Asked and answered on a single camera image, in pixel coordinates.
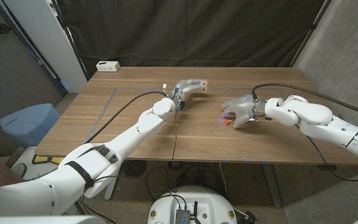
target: wooden table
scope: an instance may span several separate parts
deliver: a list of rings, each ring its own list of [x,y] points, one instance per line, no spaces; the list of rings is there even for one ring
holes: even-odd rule
[[[83,144],[109,118],[133,97],[150,90],[168,91],[180,80],[208,80],[208,90],[186,96],[186,106],[177,114],[178,137],[175,161],[246,162],[260,164],[322,164],[316,149],[296,127],[276,121],[248,122],[240,128],[225,125],[220,104],[250,94],[262,83],[288,83],[317,91],[297,68],[193,68],[121,67],[118,72],[96,72],[83,91],[63,113],[35,153],[65,156]],[[282,87],[257,90],[261,98],[304,96],[311,103],[331,108],[327,101]],[[162,98],[159,94],[139,98],[126,108],[93,142],[107,142],[138,120],[139,115]],[[172,158],[175,141],[174,116],[161,132],[146,139],[129,159],[162,160]],[[358,164],[358,158],[345,149],[316,140],[330,164]]]

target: black curtain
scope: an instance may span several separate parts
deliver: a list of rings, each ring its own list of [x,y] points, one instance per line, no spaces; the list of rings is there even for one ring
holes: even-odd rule
[[[287,67],[324,0],[58,0],[88,74],[121,66]]]

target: blue chair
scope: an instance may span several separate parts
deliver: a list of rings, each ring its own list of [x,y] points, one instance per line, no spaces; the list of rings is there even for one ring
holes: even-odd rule
[[[23,148],[37,146],[60,115],[50,103],[30,106],[0,119],[4,134]]]

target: small wooden block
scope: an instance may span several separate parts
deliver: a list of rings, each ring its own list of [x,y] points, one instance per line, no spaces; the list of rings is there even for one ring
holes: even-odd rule
[[[203,91],[206,92],[208,81],[207,80],[201,80],[201,84],[204,85]]]

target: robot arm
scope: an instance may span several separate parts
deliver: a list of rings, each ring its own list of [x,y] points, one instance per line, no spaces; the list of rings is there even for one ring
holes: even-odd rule
[[[82,195],[100,193],[118,175],[124,160],[145,139],[156,135],[193,90],[205,89],[201,80],[182,80],[171,98],[144,111],[138,122],[106,143],[87,143],[69,153],[58,169],[38,179],[0,187],[0,216],[60,215]]]
[[[301,96],[289,96],[269,100],[246,95],[221,105],[223,116],[235,113],[234,127],[252,121],[256,116],[275,119],[285,126],[299,123],[300,131],[312,138],[334,143],[358,156],[358,127],[333,115],[323,106],[309,103]]]

